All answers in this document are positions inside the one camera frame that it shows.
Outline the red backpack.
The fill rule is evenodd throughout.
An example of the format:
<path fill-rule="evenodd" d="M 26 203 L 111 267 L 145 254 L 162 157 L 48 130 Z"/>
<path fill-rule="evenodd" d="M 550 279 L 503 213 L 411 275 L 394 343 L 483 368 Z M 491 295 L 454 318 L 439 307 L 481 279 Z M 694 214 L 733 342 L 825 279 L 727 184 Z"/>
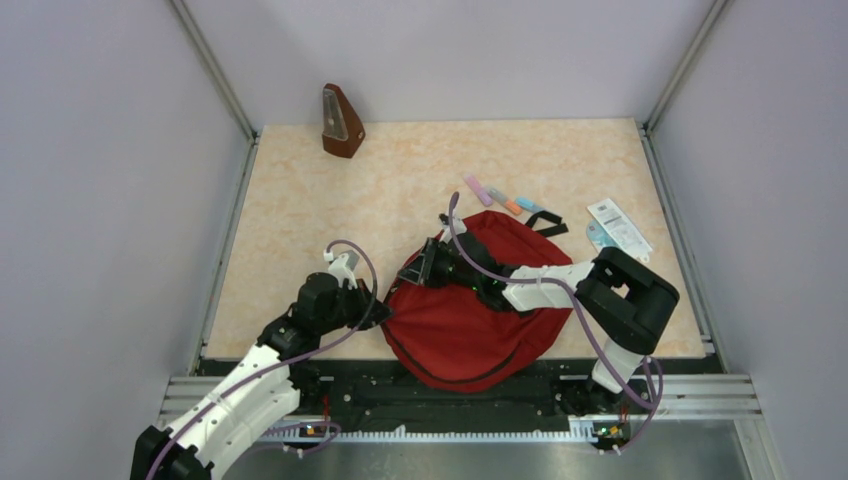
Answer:
<path fill-rule="evenodd" d="M 572 262 L 545 234 L 503 213 L 477 213 L 465 224 L 500 263 Z M 571 314 L 493 313 L 465 288 L 432 290 L 398 278 L 386 301 L 394 315 L 382 331 L 400 363 L 427 386 L 460 393 L 484 391 L 533 363 L 555 343 Z"/>

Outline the orange highlighter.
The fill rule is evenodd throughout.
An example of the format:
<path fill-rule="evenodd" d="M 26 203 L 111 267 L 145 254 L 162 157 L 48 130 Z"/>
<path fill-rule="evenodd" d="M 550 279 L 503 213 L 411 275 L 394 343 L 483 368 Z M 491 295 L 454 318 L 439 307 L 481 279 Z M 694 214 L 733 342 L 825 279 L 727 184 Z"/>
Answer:
<path fill-rule="evenodd" d="M 524 210 L 518 204 L 516 204 L 512 199 L 510 199 L 500 190 L 491 186 L 487 186 L 486 192 L 498 205 L 503 207 L 512 215 L 519 216 L 524 212 Z"/>

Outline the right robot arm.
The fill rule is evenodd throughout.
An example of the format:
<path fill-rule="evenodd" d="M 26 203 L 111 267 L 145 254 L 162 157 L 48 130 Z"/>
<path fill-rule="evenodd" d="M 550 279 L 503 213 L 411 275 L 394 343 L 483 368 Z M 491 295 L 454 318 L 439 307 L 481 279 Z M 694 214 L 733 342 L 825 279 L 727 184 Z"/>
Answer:
<path fill-rule="evenodd" d="M 511 266 L 494 259 L 472 233 L 430 238 L 398 272 L 401 282 L 432 290 L 465 288 L 489 312 L 575 313 L 598 359 L 586 385 L 589 404 L 612 412 L 626 397 L 656 402 L 659 388 L 640 397 L 628 382 L 650 374 L 651 356 L 680 300 L 678 290 L 625 251 L 603 248 L 589 262 Z"/>

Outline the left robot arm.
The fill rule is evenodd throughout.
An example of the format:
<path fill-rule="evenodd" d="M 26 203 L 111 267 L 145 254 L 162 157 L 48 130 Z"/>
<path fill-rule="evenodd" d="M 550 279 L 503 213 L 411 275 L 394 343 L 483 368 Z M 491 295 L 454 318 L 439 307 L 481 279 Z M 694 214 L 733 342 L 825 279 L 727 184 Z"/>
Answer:
<path fill-rule="evenodd" d="M 133 479 L 217 479 L 272 425 L 319 404 L 320 386 L 290 367 L 324 352 L 323 336 L 367 330 L 392 309 L 363 280 L 309 275 L 297 299 L 262 330 L 236 367 L 186 413 L 150 426 L 134 447 Z"/>

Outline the blue correction tape pack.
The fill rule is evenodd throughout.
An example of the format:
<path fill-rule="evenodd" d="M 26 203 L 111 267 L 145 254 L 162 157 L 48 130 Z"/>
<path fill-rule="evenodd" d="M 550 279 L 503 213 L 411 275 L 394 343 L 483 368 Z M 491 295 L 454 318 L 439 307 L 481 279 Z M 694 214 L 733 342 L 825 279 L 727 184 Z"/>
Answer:
<path fill-rule="evenodd" d="M 591 220 L 586 227 L 586 235 L 597 252 L 606 247 L 617 247 L 615 240 L 597 220 Z"/>

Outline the pink highlighter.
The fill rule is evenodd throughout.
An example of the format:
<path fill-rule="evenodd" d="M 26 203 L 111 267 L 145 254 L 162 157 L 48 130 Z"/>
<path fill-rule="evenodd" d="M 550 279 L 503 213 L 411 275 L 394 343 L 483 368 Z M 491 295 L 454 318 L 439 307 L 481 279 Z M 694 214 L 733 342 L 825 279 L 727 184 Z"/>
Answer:
<path fill-rule="evenodd" d="M 473 174 L 465 174 L 463 180 L 483 206 L 490 207 L 493 205 L 494 200 Z"/>

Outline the blue highlighter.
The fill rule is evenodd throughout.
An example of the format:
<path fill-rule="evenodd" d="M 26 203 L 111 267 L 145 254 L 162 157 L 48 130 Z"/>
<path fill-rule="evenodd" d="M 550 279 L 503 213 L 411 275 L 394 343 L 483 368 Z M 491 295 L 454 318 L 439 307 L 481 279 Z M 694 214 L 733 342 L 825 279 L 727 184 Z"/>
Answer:
<path fill-rule="evenodd" d="M 532 214 L 542 212 L 545 210 L 541 205 L 529 200 L 525 197 L 516 197 L 514 202 L 524 211 L 530 212 Z"/>

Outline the brown wooden metronome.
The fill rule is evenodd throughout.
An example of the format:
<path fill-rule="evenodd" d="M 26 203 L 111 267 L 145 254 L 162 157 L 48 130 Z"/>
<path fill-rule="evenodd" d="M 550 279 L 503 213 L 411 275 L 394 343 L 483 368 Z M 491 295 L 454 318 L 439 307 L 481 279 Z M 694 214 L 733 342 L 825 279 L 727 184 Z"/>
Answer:
<path fill-rule="evenodd" d="M 366 138 L 364 124 L 342 89 L 327 83 L 322 89 L 323 131 L 326 153 L 351 159 Z"/>

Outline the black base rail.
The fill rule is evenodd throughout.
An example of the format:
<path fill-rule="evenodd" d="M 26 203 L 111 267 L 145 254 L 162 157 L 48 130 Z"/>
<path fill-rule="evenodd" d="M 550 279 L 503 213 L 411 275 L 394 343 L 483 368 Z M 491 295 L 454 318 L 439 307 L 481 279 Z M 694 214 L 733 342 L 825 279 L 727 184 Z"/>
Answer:
<path fill-rule="evenodd" d="M 589 383 L 590 360 L 540 360 L 478 393 L 425 385 L 396 360 L 311 360 L 291 366 L 298 414 L 345 433 L 564 432 L 591 415 L 614 421 L 645 408 Z"/>

